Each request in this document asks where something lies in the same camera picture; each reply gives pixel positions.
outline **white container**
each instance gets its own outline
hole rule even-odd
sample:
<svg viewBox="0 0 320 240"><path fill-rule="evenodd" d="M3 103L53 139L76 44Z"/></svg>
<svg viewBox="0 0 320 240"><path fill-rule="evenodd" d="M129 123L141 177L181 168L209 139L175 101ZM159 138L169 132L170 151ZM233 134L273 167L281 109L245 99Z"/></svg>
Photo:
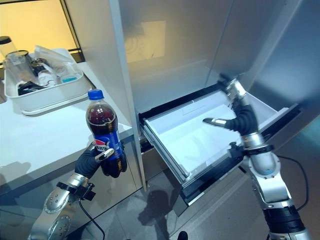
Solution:
<svg viewBox="0 0 320 240"><path fill-rule="evenodd" d="M53 50L73 60L67 49L56 48ZM81 70L79 72L81 76L76 80L19 96L12 74L5 70L4 94L20 107L23 114L39 114L87 97L91 85L86 80L84 73Z"/></svg>

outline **open drawer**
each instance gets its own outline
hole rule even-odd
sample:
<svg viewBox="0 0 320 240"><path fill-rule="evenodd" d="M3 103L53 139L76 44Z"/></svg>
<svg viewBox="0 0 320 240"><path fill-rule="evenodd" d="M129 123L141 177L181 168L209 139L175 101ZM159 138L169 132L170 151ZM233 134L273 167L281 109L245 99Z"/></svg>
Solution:
<svg viewBox="0 0 320 240"><path fill-rule="evenodd" d="M265 139L300 113L297 105L276 111L250 94L249 99ZM187 205L242 161L228 151L231 142L241 143L240 135L203 123L212 117L235 117L228 98L214 85L139 115L143 134L181 184Z"/></svg>

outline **soda bottle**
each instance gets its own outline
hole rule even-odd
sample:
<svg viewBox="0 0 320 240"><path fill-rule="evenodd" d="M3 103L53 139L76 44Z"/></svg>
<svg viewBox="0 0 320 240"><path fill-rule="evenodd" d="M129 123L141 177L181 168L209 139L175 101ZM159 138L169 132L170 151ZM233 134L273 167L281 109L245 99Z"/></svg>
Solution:
<svg viewBox="0 0 320 240"><path fill-rule="evenodd" d="M101 168L106 176L119 177L120 172L127 170L127 159L118 132L118 118L113 108L104 101L101 90L88 91L91 100L86 110L86 123L91 130L95 147L99 152L109 148L114 153L101 163Z"/></svg>

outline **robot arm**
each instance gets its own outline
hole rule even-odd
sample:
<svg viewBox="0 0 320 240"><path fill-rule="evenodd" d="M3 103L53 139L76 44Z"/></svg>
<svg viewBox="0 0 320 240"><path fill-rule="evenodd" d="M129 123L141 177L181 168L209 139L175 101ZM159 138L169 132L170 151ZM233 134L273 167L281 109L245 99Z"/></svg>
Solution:
<svg viewBox="0 0 320 240"><path fill-rule="evenodd" d="M91 201L95 196L91 191L94 185L89 179L100 163L113 153L114 149L109 148L98 154L94 143L90 144L76 161L74 173L66 183L58 182L57 188L46 198L42 213L34 222L28 240L62 240L66 236L78 207L78 199Z"/></svg>
<svg viewBox="0 0 320 240"><path fill-rule="evenodd" d="M237 78L221 75L221 90L232 102L236 118L231 120L206 118L207 124L240 133L248 158L253 191L269 226L271 240L310 240L308 229L302 223L288 188L280 173L281 164L272 152L273 146L265 143L258 129L256 115L250 106L247 92Z"/></svg>

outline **window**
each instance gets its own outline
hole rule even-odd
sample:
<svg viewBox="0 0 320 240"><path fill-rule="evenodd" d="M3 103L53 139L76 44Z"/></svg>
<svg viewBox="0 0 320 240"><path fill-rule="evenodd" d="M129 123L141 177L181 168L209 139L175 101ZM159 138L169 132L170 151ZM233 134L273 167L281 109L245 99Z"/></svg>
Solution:
<svg viewBox="0 0 320 240"><path fill-rule="evenodd" d="M2 0L0 36L9 36L17 50L64 48L76 62L84 61L64 0Z"/></svg>

